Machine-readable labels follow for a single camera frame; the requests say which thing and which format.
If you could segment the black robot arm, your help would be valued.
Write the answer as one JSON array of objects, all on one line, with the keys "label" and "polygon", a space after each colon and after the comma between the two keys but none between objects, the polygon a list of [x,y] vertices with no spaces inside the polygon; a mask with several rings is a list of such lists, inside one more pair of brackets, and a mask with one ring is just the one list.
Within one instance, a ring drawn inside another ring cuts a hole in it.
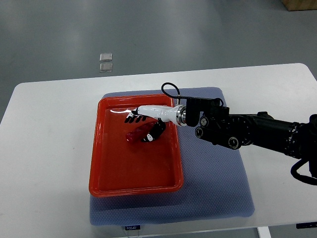
[{"label": "black robot arm", "polygon": [[256,145],[298,159],[291,175],[306,184],[317,183],[317,116],[308,123],[276,120],[267,112],[230,114],[220,98],[184,97],[186,104],[175,107],[142,105],[131,110],[125,123],[157,119],[143,141],[157,139],[165,123],[195,128],[195,136],[213,145],[237,150]]}]

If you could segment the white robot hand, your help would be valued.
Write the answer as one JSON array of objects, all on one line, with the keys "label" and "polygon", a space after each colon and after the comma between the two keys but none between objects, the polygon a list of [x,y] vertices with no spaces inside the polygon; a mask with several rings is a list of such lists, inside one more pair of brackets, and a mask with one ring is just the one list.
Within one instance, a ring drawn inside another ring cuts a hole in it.
[{"label": "white robot hand", "polygon": [[146,124],[149,128],[146,135],[141,139],[142,142],[152,142],[157,140],[166,129],[166,122],[172,122],[175,125],[186,125],[186,106],[177,105],[175,107],[161,105],[142,105],[129,113],[125,123],[138,123],[145,121],[147,117],[159,119]]}]

